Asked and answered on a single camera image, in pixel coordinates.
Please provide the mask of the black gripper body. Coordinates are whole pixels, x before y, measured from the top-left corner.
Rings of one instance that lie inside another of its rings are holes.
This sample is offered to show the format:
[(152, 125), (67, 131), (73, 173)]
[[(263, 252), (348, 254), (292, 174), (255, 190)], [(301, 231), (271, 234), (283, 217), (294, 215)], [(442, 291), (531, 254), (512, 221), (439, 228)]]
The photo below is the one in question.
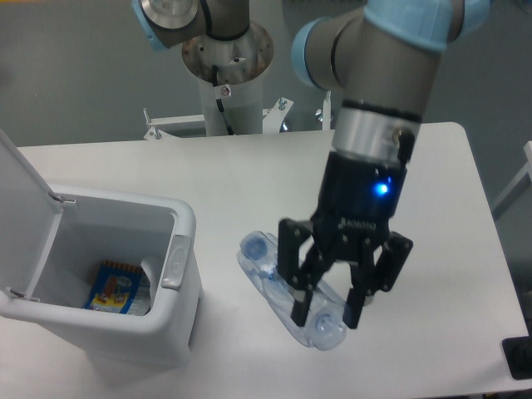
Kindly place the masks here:
[(405, 178), (404, 163), (329, 153), (311, 217), (314, 246), (324, 261), (357, 262), (365, 239), (371, 249), (387, 240), (388, 221), (395, 214)]

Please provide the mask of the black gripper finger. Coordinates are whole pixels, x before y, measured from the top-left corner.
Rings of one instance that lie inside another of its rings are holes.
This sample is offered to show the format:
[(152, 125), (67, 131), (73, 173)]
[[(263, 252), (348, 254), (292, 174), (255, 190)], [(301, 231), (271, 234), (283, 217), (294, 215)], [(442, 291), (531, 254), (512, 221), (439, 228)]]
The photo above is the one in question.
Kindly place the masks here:
[(377, 246), (369, 237), (360, 241), (355, 259), (348, 261), (352, 286), (342, 320), (349, 329), (357, 328), (367, 298), (393, 288), (412, 248), (413, 241), (397, 232)]
[(304, 325), (313, 299), (313, 293), (323, 275), (332, 267), (332, 259), (324, 254), (317, 243), (300, 263), (300, 247), (313, 236), (310, 221), (281, 219), (278, 224), (278, 274), (292, 288), (294, 298), (291, 319)]

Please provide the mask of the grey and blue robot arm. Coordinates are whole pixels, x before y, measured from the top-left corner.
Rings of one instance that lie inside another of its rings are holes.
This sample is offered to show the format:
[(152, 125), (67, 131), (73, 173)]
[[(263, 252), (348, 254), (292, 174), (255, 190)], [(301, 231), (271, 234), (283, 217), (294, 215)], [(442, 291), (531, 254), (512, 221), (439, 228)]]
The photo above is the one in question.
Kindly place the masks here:
[[(229, 91), (258, 78), (273, 50), (251, 22), (249, 3), (134, 1), (132, 8), (154, 49), (181, 46), (190, 71), (208, 83), (208, 132), (238, 134)], [(489, 11), (488, 1), (370, 1), (310, 22), (294, 38), (298, 78), (343, 93), (317, 208), (307, 221), (278, 225), (278, 273), (291, 288), (296, 325), (306, 323), (318, 283), (338, 261), (351, 269), (349, 328), (368, 297), (392, 288), (412, 243), (389, 220), (441, 55)]]

